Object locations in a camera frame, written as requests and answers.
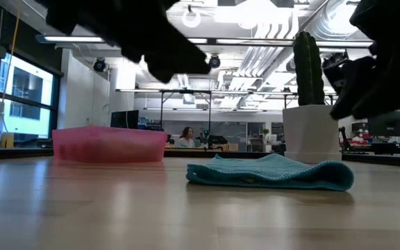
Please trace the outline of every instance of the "potted cactus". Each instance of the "potted cactus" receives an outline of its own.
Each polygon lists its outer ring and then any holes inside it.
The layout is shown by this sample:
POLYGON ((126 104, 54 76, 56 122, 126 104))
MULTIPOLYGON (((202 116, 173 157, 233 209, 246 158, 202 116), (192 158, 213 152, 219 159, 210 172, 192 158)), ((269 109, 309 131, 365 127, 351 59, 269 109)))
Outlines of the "potted cactus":
POLYGON ((325 105, 319 48, 308 32, 294 41, 299 107, 283 110, 285 156, 303 163, 341 160, 337 121, 325 105))

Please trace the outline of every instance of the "cactus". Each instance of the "cactus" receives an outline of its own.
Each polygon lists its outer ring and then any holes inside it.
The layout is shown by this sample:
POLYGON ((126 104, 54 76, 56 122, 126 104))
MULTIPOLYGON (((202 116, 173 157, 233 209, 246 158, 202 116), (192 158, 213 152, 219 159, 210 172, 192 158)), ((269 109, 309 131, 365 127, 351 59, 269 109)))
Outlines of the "cactus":
POLYGON ((316 39, 302 31, 294 41, 299 105, 325 104, 324 81, 316 39))

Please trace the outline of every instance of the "security camera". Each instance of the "security camera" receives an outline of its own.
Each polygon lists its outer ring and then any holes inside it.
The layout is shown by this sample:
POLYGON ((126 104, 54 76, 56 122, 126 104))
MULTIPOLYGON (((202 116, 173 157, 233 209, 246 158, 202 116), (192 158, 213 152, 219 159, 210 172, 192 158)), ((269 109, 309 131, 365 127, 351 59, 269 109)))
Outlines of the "security camera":
POLYGON ((211 59, 209 59, 209 66, 212 69, 217 69, 218 67, 220 67, 220 58, 219 55, 212 55, 211 59))
POLYGON ((108 70, 108 65, 106 64, 105 58, 97 58, 94 64, 94 71, 96 72, 106 72, 108 70))

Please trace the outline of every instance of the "red object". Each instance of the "red object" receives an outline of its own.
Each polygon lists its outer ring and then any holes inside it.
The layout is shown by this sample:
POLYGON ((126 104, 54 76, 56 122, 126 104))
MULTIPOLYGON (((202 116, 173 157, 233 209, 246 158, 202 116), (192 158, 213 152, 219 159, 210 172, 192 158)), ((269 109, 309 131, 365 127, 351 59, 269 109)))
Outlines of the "red object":
POLYGON ((147 163, 163 159, 167 134, 104 126, 54 130, 53 157, 80 163, 147 163))

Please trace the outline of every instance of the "knitted cloth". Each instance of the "knitted cloth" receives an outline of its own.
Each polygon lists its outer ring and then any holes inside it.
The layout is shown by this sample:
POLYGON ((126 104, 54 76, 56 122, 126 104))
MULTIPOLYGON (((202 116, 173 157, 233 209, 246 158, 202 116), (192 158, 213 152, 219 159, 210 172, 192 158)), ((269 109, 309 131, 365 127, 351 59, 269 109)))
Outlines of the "knitted cloth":
POLYGON ((215 156, 205 165, 188 164, 186 178, 204 185, 335 191, 346 191, 354 182, 353 172, 341 162, 310 166, 276 154, 258 160, 215 156))

